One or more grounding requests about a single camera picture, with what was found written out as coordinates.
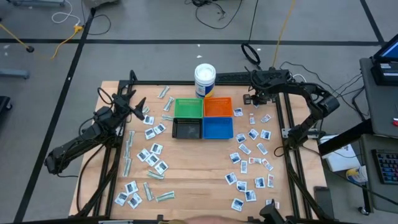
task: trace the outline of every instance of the concrete floor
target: concrete floor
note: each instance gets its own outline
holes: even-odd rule
[[[70,0],[73,14],[81,17],[80,0]],[[366,0],[384,40],[398,31],[394,0]],[[213,30],[195,19],[195,7],[183,0],[121,0],[119,4],[103,7],[96,15],[106,14],[112,21],[111,30],[104,35],[89,35],[88,39],[120,40],[246,40],[249,36],[254,0],[244,0],[230,26]],[[222,26],[233,15],[238,0],[220,1],[227,12],[224,21],[217,22],[216,8],[200,9],[207,22]],[[277,40],[289,9],[290,1],[260,1],[257,9],[253,40]],[[24,39],[66,39],[73,32],[74,18],[54,24],[51,15],[67,8],[34,4],[14,7],[0,1],[3,24]],[[94,20],[90,32],[101,32],[108,22],[103,17]],[[65,44],[55,60],[49,60],[56,44],[31,44],[35,53],[28,54],[19,44],[2,44],[10,38],[0,30],[0,67],[26,69],[28,80],[0,78],[0,95],[12,98],[14,108],[0,129],[0,223],[13,221],[31,170],[39,153],[77,44]],[[367,41],[377,42],[374,31],[359,0],[297,0],[287,24],[283,40]],[[359,74],[359,59],[374,54],[378,46],[282,45],[277,65],[283,61],[301,63],[334,88]],[[254,45],[262,66],[271,62],[275,45]],[[79,124],[89,117],[97,99],[96,87],[103,80],[126,79],[133,69],[140,80],[192,80],[199,63],[211,63],[218,72],[240,72],[249,62],[239,44],[85,44],[72,80],[67,99],[54,132],[50,149],[63,144],[77,134]],[[319,82],[314,75],[300,67],[286,65],[309,82]],[[362,86],[362,80],[349,88]],[[367,111],[366,98],[358,98],[362,111]],[[324,122],[328,133],[340,133],[360,119],[345,104]],[[73,161],[66,174],[78,174],[81,160]],[[76,179],[60,179],[49,175],[45,167],[30,201],[25,221],[67,217]],[[398,215],[375,211],[365,217],[356,211],[363,205],[362,191],[349,183],[325,173],[331,189],[335,217],[346,222],[374,223],[394,220]]]

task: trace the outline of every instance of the wooden table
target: wooden table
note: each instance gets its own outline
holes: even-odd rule
[[[110,95],[117,92],[117,86],[118,82],[102,83],[102,88]],[[259,211],[264,207],[265,201],[272,198],[280,202],[279,212],[283,217],[286,215],[292,215],[292,202],[290,200],[284,158],[276,157],[273,154],[274,149],[282,145],[275,103],[261,105],[258,109],[255,109],[253,105],[243,105],[242,95],[248,91],[246,86],[215,87],[214,96],[230,96],[233,99],[233,108],[241,107],[243,109],[244,116],[234,117],[233,123],[234,135],[245,133],[248,138],[244,144],[252,150],[252,153],[250,155],[245,155],[238,149],[239,144],[235,138],[229,140],[173,139],[171,137],[172,122],[162,121],[161,116],[162,114],[173,116],[174,105],[171,107],[169,112],[163,111],[163,107],[170,96],[174,98],[194,98],[195,87],[188,85],[170,86],[170,90],[167,92],[166,96],[163,99],[159,99],[157,96],[163,88],[164,86],[157,85],[133,86],[133,89],[137,90],[137,92],[132,97],[130,105],[136,105],[143,97],[146,96],[146,105],[150,108],[149,114],[151,116],[155,116],[154,125],[158,125],[162,122],[165,125],[166,130],[155,138],[146,140],[144,130],[148,129],[150,126],[143,124],[142,121],[135,117],[133,117],[132,121],[126,125],[124,144],[129,137],[128,132],[130,130],[134,130],[136,132],[134,136],[134,144],[130,150],[132,165],[129,177],[122,177],[125,165],[125,161],[123,159],[125,145],[123,144],[114,197],[117,197],[118,193],[126,191],[124,188],[126,183],[135,180],[139,188],[138,193],[143,199],[143,202],[135,210],[133,210],[127,202],[123,207],[114,203],[111,212],[111,219],[155,220],[157,215],[164,215],[165,220],[171,220],[184,219],[198,215],[222,215],[224,217],[231,217],[245,221],[250,216],[259,218]],[[296,124],[299,124],[309,115],[308,108],[301,96],[290,95],[290,102],[292,105],[294,121]],[[104,106],[104,103],[101,99],[98,99],[96,110],[102,106]],[[283,103],[282,108],[285,113],[286,111]],[[256,124],[249,124],[249,113],[254,113]],[[266,114],[271,115],[272,119],[268,123],[261,123],[260,119]],[[284,117],[285,125],[288,126],[287,118],[286,116]],[[267,141],[258,137],[253,141],[247,135],[251,128],[256,129],[259,133],[262,129],[271,131],[271,140]],[[165,172],[164,180],[149,178],[147,176],[147,171],[149,169],[153,171],[155,170],[151,168],[148,163],[141,162],[136,156],[143,148],[146,148],[149,151],[151,145],[155,142],[163,145],[164,148],[159,158],[169,165],[169,169]],[[256,144],[260,142],[263,143],[269,151],[265,156],[263,156],[256,147]],[[318,151],[315,141],[307,141],[305,146]],[[83,164],[94,152],[95,150],[93,149],[84,154]],[[248,160],[249,157],[265,157],[274,166],[274,169],[269,172],[263,165],[249,164],[248,174],[241,174],[240,163],[232,164],[231,159],[229,158],[229,155],[233,152],[239,152],[242,160]],[[306,150],[301,150],[301,156],[307,188],[313,195],[314,186],[326,186],[321,160],[318,155]],[[104,149],[102,149],[102,151],[88,164],[83,174],[80,206],[83,206],[88,201],[98,186],[103,157]],[[244,194],[242,192],[238,192],[236,189],[236,184],[227,184],[224,176],[230,172],[234,172],[238,180],[248,182],[248,189],[254,190],[256,193],[256,202],[246,202]],[[265,189],[256,189],[254,178],[264,177],[267,180],[268,173],[275,175],[275,187],[273,189],[268,187]],[[157,203],[155,200],[148,202],[144,192],[144,182],[149,184],[155,197],[174,190],[175,199],[160,203]],[[104,213],[107,196],[108,190],[106,189],[103,194],[99,214]],[[235,197],[245,201],[242,212],[237,212],[231,209],[231,203]],[[297,198],[300,202],[299,206],[301,216],[304,217],[301,194],[298,194]],[[70,214],[72,215],[75,213],[76,191],[70,208]]]

